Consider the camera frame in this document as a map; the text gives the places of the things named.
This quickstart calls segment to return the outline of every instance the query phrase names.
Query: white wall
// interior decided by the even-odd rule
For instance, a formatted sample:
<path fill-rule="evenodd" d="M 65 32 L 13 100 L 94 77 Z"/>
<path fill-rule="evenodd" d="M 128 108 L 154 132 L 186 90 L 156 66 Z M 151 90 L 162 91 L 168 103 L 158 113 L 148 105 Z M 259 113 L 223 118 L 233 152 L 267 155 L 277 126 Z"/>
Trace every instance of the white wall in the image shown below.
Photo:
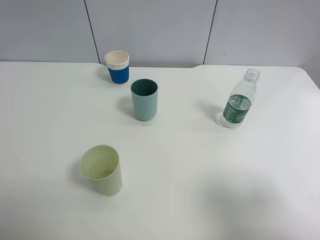
<path fill-rule="evenodd" d="M 206 64 L 296 66 L 320 87 L 320 0 L 218 0 Z"/>
<path fill-rule="evenodd" d="M 0 61 L 98 62 L 83 0 L 0 0 Z"/>
<path fill-rule="evenodd" d="M 216 0 L 86 0 L 101 63 L 111 49 L 130 65 L 194 67 L 204 61 Z"/>

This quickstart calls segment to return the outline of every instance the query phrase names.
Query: cup rim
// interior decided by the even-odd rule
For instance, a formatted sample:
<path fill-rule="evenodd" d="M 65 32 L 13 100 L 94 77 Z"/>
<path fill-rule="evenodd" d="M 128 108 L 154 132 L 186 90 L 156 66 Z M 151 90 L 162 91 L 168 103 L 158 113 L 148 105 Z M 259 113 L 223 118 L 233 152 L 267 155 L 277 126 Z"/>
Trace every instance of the cup rim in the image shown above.
<path fill-rule="evenodd" d="M 115 151 L 115 153 L 116 153 L 116 155 L 117 155 L 117 157 L 118 157 L 118 163 L 117 163 L 114 171 L 113 171 L 110 175 L 108 175 L 108 176 L 106 176 L 106 177 L 104 177 L 104 178 L 92 179 L 92 178 L 90 178 L 90 177 L 87 177 L 87 176 L 84 174 L 84 172 L 83 172 L 82 169 L 81 169 L 81 164 L 82 164 L 82 162 L 83 162 L 83 160 L 84 160 L 84 156 L 86 155 L 86 153 L 88 153 L 89 151 L 91 151 L 92 149 L 97 148 L 97 147 L 108 147 L 108 148 L 112 148 L 112 149 Z M 104 180 L 104 179 L 109 178 L 112 174 L 114 174 L 115 171 L 117 170 L 118 166 L 119 166 L 119 163 L 120 163 L 120 158 L 119 158 L 118 152 L 117 152 L 112 146 L 102 145 L 102 144 L 101 144 L 101 145 L 93 146 L 93 147 L 89 148 L 87 151 L 85 151 L 85 153 L 84 153 L 84 154 L 82 155 L 82 157 L 81 157 L 81 161 L 80 161 L 80 164 L 79 164 L 79 168 L 80 168 L 80 172 L 82 173 L 82 175 L 83 175 L 86 179 L 89 179 L 89 180 L 91 180 L 91 181 L 101 181 L 101 180 Z"/>
<path fill-rule="evenodd" d="M 147 95 L 147 96 L 142 96 L 142 95 L 136 94 L 134 91 L 132 91 L 132 85 L 135 84 L 136 82 L 140 81 L 140 80 L 148 80 L 148 81 L 151 81 L 151 82 L 155 83 L 155 85 L 156 85 L 156 90 L 154 91 L 154 93 L 152 93 L 152 94 L 150 94 L 150 95 Z M 158 84 L 157 84 L 155 81 L 153 81 L 153 80 L 151 80 L 151 79 L 149 79 L 149 78 L 141 78 L 141 79 L 135 80 L 135 81 L 131 84 L 131 86 L 130 86 L 131 93 L 133 93 L 133 94 L 135 94 L 135 95 L 137 95 L 137 96 L 139 96 L 139 97 L 143 97 L 143 98 L 144 98 L 144 97 L 153 96 L 154 94 L 156 94 L 156 93 L 158 92 L 158 89 L 159 89 Z"/>
<path fill-rule="evenodd" d="M 109 65 L 118 66 L 118 65 L 122 65 L 122 64 L 126 63 L 127 61 L 129 61 L 129 59 L 130 59 L 129 53 L 127 53 L 126 51 L 121 51 L 121 50 L 113 50 L 113 51 L 108 52 L 106 55 L 104 55 L 104 60 L 105 60 L 105 63 L 106 63 L 106 64 L 108 64 L 108 63 L 107 63 L 107 59 L 108 59 L 107 56 L 108 56 L 109 54 L 115 53 L 115 52 L 121 52 L 121 53 L 125 53 L 125 54 L 126 54 L 126 56 L 125 56 L 124 58 L 119 59 L 120 61 L 121 61 L 121 60 L 124 60 L 124 59 L 126 59 L 126 58 L 127 58 L 127 59 L 126 59 L 125 61 L 123 61 L 122 63 L 112 63 L 112 64 L 109 63 Z"/>

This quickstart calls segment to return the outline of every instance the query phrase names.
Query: dark green cup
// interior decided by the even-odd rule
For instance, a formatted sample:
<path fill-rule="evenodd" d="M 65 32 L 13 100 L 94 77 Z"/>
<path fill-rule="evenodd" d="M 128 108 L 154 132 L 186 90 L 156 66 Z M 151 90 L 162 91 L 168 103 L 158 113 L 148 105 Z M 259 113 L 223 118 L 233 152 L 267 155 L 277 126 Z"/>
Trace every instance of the dark green cup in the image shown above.
<path fill-rule="evenodd" d="M 158 85 L 150 79 L 139 79 L 131 85 L 134 115 L 148 121 L 157 114 Z"/>

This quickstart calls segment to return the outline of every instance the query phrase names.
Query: teal cup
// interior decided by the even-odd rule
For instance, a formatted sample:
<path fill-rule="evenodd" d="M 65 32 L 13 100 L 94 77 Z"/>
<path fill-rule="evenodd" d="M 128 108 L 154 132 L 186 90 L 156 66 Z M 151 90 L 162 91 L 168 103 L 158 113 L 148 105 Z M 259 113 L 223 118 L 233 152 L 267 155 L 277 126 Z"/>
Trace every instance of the teal cup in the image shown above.
<path fill-rule="evenodd" d="M 122 187 L 119 155 L 111 146 L 99 145 L 86 151 L 80 170 L 103 195 L 115 195 Z"/>
<path fill-rule="evenodd" d="M 139 79 L 131 85 L 134 115 L 148 121 L 157 114 L 158 85 L 150 79 Z"/>

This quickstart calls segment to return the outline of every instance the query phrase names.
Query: pale green cup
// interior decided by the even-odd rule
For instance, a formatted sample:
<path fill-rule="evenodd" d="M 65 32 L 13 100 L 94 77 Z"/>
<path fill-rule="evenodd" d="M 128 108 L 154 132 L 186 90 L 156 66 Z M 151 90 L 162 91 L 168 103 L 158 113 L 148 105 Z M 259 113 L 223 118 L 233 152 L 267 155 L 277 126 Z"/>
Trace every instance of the pale green cup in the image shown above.
<path fill-rule="evenodd" d="M 122 187 L 119 155 L 111 146 L 98 145 L 86 151 L 80 170 L 103 195 L 115 195 Z"/>

